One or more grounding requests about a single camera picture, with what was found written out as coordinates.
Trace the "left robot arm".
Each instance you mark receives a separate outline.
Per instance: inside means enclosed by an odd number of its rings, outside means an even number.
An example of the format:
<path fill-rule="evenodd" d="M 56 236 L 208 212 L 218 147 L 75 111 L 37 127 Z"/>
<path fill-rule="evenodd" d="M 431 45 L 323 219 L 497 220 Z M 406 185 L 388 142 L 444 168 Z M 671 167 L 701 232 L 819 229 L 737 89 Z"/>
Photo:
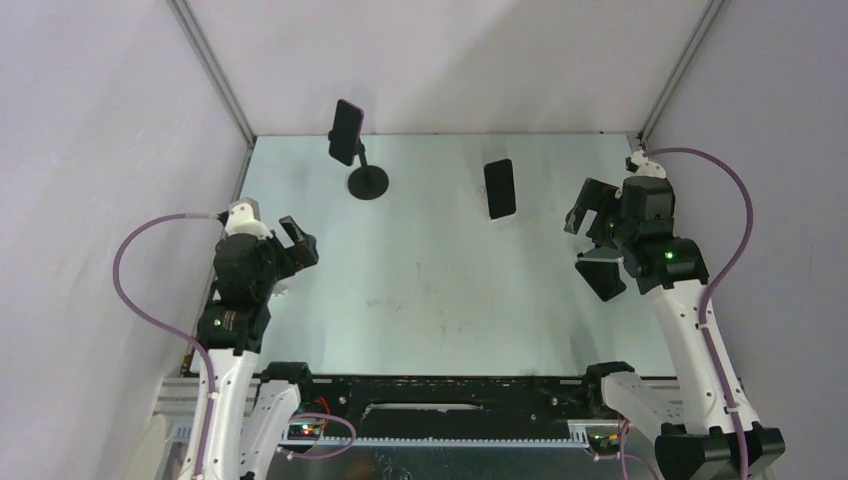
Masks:
<path fill-rule="evenodd" d="M 292 416 L 316 403 L 303 362 L 271 364 L 253 410 L 246 409 L 250 383 L 270 322 L 274 287 L 317 264 L 317 242 L 295 220 L 279 221 L 292 240 L 252 215 L 231 211 L 225 237 L 215 246 L 217 299 L 201 314 L 198 341 L 208 354 L 201 367 L 182 479 L 263 479 Z"/>

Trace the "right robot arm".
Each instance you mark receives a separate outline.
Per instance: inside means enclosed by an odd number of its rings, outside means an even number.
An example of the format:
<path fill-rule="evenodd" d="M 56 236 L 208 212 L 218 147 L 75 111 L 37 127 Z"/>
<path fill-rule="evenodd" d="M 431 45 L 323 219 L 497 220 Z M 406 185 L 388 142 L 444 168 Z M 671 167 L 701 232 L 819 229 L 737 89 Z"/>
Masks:
<path fill-rule="evenodd" d="M 781 432 L 764 426 L 748 402 L 707 299 L 709 273 L 698 245 L 674 232 L 675 194 L 658 177 L 633 176 L 621 186 L 587 179 L 568 212 L 576 233 L 588 212 L 589 251 L 576 270 L 609 301 L 635 280 L 651 303 L 676 374 L 679 404 L 648 387 L 624 362 L 586 370 L 581 402 L 606 418 L 614 411 L 649 438 L 666 479 L 750 479 L 786 449 Z"/>

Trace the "black round-base phone stand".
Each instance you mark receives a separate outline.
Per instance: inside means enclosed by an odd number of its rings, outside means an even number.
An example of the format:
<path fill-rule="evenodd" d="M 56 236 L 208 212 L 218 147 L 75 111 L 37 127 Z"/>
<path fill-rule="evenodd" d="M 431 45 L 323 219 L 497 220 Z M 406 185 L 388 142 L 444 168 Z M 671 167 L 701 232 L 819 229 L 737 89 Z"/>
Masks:
<path fill-rule="evenodd" d="M 360 141 L 359 154 L 355 157 L 359 166 L 348 177 L 347 188 L 359 200 L 375 200 L 388 191 L 390 180 L 384 169 L 368 163 L 366 147 L 361 138 Z"/>

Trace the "phone on tall stand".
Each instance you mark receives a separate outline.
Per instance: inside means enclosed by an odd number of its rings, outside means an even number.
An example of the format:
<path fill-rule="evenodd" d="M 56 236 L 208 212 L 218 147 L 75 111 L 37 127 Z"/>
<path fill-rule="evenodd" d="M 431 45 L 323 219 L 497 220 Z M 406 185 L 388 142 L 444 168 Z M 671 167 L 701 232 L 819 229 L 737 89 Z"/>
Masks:
<path fill-rule="evenodd" d="M 360 134 L 364 120 L 363 110 L 345 99 L 339 99 L 333 124 L 328 133 L 331 158 L 346 166 L 352 166 L 360 150 Z"/>

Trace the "white folding phone stand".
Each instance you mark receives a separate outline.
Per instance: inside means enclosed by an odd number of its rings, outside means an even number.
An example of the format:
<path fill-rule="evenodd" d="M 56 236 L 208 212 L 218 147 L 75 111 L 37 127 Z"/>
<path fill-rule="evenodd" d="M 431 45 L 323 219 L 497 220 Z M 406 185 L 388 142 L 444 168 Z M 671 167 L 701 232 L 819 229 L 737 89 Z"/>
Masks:
<path fill-rule="evenodd" d="M 478 198 L 480 200 L 481 206 L 483 208 L 483 214 L 489 225 L 503 225 L 511 222 L 517 215 L 517 212 L 513 212 L 509 215 L 505 215 L 499 218 L 494 218 L 490 215 L 489 205 L 488 205 L 488 193 L 485 186 L 482 186 L 478 192 Z"/>

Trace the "left controller board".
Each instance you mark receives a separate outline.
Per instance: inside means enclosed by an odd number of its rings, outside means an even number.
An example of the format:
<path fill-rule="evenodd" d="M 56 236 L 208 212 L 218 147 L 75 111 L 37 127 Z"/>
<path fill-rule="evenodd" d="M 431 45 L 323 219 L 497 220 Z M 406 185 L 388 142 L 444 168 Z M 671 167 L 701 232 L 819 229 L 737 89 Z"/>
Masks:
<path fill-rule="evenodd" d="M 317 442 L 320 440 L 324 433 L 324 422 L 300 422 L 300 423 L 292 423 L 288 426 L 288 430 L 285 433 L 284 441 L 288 443 L 293 442 Z"/>

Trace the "controller board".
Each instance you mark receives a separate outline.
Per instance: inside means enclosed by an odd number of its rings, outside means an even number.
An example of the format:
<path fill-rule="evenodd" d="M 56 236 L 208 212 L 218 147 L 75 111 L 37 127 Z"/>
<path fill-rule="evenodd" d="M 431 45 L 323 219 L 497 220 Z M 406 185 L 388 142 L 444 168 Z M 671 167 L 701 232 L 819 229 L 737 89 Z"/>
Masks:
<path fill-rule="evenodd" d="M 317 442 L 320 440 L 324 433 L 324 422 L 300 422 L 300 423 L 292 423 L 288 426 L 288 430 L 285 433 L 284 441 L 288 443 L 293 442 Z"/>
<path fill-rule="evenodd" d="M 588 437 L 588 451 L 601 456 L 617 454 L 620 450 L 621 432 L 592 433 Z"/>

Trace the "right controller board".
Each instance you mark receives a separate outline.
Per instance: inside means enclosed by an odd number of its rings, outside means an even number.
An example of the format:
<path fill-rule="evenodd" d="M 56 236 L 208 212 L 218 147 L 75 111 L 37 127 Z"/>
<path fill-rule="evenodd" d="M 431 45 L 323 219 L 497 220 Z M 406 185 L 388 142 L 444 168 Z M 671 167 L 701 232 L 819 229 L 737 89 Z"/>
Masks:
<path fill-rule="evenodd" d="M 601 456 L 617 454 L 620 450 L 621 432 L 592 433 L 588 437 L 588 451 Z"/>

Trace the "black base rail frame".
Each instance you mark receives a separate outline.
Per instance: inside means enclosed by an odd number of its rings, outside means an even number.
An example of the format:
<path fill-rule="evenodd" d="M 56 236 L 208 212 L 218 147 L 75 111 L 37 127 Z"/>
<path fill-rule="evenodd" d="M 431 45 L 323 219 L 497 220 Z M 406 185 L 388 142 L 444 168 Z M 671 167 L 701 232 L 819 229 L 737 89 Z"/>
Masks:
<path fill-rule="evenodd" d="M 621 361 L 581 376 L 319 375 L 303 362 L 274 362 L 261 380 L 291 380 L 301 413 L 327 413 L 326 440 L 372 444 L 583 443 L 579 427 L 618 414 L 601 400 L 602 377 L 633 372 Z"/>

